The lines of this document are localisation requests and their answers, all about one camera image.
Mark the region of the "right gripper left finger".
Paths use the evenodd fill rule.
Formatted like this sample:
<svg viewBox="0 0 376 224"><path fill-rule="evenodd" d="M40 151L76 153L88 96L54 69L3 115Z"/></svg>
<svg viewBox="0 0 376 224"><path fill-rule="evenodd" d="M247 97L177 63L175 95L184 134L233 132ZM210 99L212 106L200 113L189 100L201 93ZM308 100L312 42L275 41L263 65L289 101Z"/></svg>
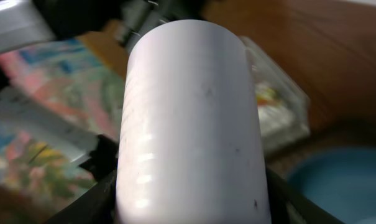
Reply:
<svg viewBox="0 0 376 224"><path fill-rule="evenodd" d="M112 171L44 224L112 224L115 219L117 170Z"/></svg>

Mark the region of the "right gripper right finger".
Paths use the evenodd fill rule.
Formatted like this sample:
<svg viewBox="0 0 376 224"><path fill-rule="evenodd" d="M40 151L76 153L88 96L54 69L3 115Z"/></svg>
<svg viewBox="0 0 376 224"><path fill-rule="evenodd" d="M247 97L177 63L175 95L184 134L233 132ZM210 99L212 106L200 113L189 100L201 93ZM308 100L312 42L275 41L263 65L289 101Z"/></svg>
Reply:
<svg viewBox="0 0 376 224"><path fill-rule="evenodd" d="M343 224L266 168L272 224Z"/></svg>

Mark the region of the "pink cup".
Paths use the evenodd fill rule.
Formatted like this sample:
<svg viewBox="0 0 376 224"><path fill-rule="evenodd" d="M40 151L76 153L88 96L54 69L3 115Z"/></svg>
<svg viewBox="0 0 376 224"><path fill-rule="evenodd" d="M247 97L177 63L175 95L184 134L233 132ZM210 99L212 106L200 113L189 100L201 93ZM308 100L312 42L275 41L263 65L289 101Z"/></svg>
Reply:
<svg viewBox="0 0 376 224"><path fill-rule="evenodd" d="M270 223L254 79L240 38L180 20L128 61L116 203L120 223Z"/></svg>

